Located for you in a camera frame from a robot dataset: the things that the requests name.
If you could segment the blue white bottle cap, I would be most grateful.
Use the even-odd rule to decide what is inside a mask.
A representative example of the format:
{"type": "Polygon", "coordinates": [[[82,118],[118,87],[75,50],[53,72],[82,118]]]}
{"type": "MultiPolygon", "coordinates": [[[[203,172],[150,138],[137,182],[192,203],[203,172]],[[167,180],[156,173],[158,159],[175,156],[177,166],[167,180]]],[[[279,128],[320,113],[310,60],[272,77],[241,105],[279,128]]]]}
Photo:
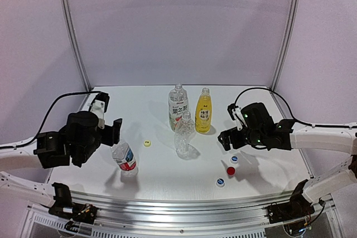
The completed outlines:
{"type": "Polygon", "coordinates": [[[224,181],[222,178],[218,178],[218,179],[216,180],[216,185],[217,185],[218,187],[224,187],[225,181],[224,181]]]}
{"type": "Polygon", "coordinates": [[[238,157],[237,156],[231,156],[230,161],[232,164],[237,164],[238,163],[238,157]]]}

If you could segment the red label water bottle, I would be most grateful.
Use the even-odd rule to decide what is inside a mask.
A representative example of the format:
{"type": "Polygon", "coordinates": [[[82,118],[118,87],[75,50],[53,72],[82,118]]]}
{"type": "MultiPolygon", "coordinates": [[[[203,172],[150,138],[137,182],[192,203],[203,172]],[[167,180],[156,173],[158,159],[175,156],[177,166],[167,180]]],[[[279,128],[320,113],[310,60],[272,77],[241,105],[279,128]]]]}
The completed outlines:
{"type": "Polygon", "coordinates": [[[121,174],[134,177],[138,173],[138,164],[130,145],[124,140],[111,147],[112,158],[118,165],[121,174]]]}

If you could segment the red bottle cap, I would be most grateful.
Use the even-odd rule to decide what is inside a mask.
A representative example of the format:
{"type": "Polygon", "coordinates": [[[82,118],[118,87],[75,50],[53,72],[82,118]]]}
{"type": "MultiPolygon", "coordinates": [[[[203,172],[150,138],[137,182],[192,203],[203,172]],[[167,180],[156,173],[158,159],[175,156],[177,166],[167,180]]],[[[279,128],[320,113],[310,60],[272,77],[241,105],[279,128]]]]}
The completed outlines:
{"type": "Polygon", "coordinates": [[[226,173],[227,173],[229,176],[235,175],[235,168],[234,168],[234,167],[228,167],[228,168],[226,169],[226,173]]]}

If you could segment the yellow bottle cap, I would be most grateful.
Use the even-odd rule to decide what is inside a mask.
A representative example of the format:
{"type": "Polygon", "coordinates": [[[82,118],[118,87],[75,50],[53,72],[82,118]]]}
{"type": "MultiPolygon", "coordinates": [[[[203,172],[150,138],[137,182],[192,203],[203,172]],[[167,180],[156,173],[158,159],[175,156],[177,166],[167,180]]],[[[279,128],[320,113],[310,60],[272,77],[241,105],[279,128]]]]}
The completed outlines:
{"type": "Polygon", "coordinates": [[[150,140],[145,140],[144,143],[143,143],[143,145],[144,145],[146,148],[150,147],[151,144],[152,144],[152,143],[151,143],[150,140]]]}

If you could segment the yellow drink bottle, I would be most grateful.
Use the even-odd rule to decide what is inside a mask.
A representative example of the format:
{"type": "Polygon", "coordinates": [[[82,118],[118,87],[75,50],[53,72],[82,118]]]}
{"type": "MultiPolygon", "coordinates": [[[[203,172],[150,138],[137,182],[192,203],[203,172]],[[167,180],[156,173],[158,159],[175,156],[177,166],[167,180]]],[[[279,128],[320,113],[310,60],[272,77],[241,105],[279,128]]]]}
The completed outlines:
{"type": "Polygon", "coordinates": [[[212,116],[212,103],[209,88],[203,88],[197,101],[195,111],[195,129],[198,133],[205,134],[210,131],[212,116]]]}

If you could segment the clear plastic bottle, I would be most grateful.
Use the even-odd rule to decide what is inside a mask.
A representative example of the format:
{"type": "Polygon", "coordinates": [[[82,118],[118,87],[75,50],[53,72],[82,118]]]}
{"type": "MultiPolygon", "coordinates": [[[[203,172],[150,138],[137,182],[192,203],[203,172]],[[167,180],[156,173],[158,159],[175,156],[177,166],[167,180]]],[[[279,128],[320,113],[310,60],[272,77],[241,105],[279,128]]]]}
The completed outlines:
{"type": "Polygon", "coordinates": [[[179,158],[192,160],[199,157],[200,153],[198,150],[190,144],[194,132],[195,123],[191,118],[191,113],[185,111],[176,125],[174,135],[175,151],[179,158]]]}

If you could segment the fruit tea bottle white label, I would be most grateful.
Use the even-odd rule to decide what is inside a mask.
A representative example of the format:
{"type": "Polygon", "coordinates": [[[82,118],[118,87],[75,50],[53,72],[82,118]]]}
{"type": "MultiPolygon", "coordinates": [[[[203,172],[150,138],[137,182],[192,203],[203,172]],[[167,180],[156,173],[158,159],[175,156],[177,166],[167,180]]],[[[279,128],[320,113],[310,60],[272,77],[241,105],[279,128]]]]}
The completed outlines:
{"type": "Polygon", "coordinates": [[[182,84],[176,84],[168,94],[168,120],[171,129],[175,132],[177,123],[185,111],[189,110],[187,91],[182,84]]]}

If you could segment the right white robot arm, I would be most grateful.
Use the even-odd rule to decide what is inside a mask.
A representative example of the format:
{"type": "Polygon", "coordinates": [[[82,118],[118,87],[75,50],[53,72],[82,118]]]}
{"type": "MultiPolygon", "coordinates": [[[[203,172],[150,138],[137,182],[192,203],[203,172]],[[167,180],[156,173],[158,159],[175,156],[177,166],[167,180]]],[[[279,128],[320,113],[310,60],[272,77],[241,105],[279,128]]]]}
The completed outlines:
{"type": "Polygon", "coordinates": [[[301,199],[309,204],[356,183],[356,124],[322,125],[283,119],[275,123],[263,103],[252,103],[239,109],[228,106],[236,127],[225,130],[218,141],[225,151],[246,145],[257,150],[321,149],[343,152],[348,159],[317,178],[300,182],[291,200],[301,199]]]}

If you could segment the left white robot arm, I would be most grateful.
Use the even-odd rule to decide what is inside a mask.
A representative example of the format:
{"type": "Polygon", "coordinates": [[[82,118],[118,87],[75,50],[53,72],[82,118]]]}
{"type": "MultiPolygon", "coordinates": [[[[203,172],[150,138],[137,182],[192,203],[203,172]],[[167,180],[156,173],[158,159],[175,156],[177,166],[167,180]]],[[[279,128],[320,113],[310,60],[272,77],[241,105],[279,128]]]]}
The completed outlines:
{"type": "Polygon", "coordinates": [[[33,141],[1,147],[1,196],[15,196],[45,207],[73,207],[69,187],[62,183],[36,183],[13,176],[18,168],[81,167],[101,146],[118,144],[122,119],[111,126],[92,112],[71,113],[58,132],[40,133],[33,141]]]}

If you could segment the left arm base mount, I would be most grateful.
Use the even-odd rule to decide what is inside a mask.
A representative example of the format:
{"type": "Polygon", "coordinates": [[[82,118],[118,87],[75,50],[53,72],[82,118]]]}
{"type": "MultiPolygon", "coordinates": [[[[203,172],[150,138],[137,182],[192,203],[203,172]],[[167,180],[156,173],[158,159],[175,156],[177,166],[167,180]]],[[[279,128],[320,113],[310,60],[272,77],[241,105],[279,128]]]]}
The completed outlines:
{"type": "Polygon", "coordinates": [[[80,224],[93,225],[97,217],[98,208],[92,204],[76,203],[72,200],[69,187],[62,183],[52,184],[55,195],[54,204],[49,208],[49,214],[67,219],[64,229],[66,231],[78,232],[80,224]]]}

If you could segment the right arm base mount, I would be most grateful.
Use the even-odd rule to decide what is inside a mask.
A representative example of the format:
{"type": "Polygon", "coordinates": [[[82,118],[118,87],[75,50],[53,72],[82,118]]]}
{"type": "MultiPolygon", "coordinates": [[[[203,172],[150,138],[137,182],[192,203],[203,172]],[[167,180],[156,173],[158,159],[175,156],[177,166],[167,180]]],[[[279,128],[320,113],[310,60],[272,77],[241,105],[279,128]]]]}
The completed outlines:
{"type": "Polygon", "coordinates": [[[283,223],[284,232],[289,237],[302,237],[312,223],[320,217],[325,208],[325,201],[319,199],[318,204],[322,209],[315,218],[312,218],[315,212],[313,203],[306,200],[302,195],[307,182],[307,179],[300,182],[287,202],[271,203],[267,207],[269,223],[283,223]]]}

